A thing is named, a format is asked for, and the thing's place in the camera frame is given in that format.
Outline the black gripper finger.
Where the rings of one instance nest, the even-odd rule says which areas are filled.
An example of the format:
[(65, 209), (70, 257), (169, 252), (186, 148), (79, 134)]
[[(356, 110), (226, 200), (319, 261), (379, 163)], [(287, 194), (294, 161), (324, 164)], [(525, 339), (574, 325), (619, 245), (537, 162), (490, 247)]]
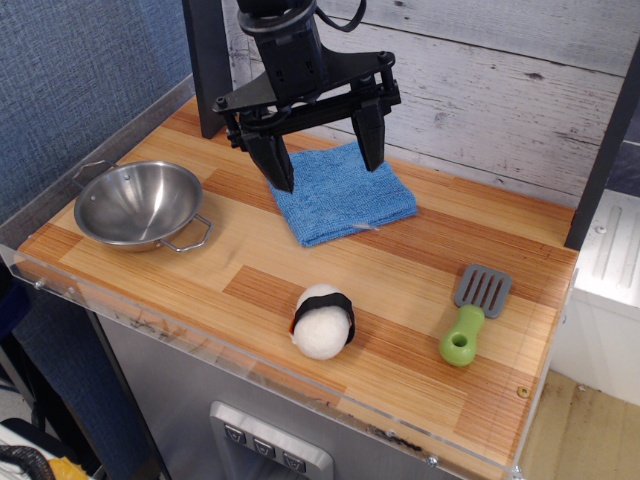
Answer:
[(256, 132), (246, 134), (244, 144), (255, 165), (270, 185), (280, 191), (294, 190), (294, 169), (280, 136)]
[(365, 167), (374, 172), (384, 162), (385, 123), (380, 100), (366, 100), (355, 110), (352, 126)]

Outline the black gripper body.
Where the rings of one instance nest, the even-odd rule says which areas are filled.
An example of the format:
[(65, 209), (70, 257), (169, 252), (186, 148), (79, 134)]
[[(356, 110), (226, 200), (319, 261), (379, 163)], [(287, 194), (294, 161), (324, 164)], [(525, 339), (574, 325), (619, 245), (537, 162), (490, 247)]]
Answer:
[(242, 9), (241, 30), (252, 37), (264, 71), (219, 97), (215, 111), (235, 148), (251, 132), (281, 136), (343, 118), (379, 99), (384, 117), (400, 101), (391, 52), (340, 53), (325, 47), (315, 20), (320, 9)]

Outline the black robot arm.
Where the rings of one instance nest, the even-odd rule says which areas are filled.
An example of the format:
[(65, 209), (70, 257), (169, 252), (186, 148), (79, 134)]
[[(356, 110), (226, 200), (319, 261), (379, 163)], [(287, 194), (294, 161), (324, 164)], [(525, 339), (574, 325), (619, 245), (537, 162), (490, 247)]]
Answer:
[(264, 71), (213, 106), (234, 148), (248, 153), (276, 189), (292, 192), (284, 136), (348, 118), (368, 171), (384, 161), (385, 121), (400, 103), (391, 52), (340, 53), (325, 47), (316, 22), (333, 22), (314, 1), (241, 1), (241, 30)]

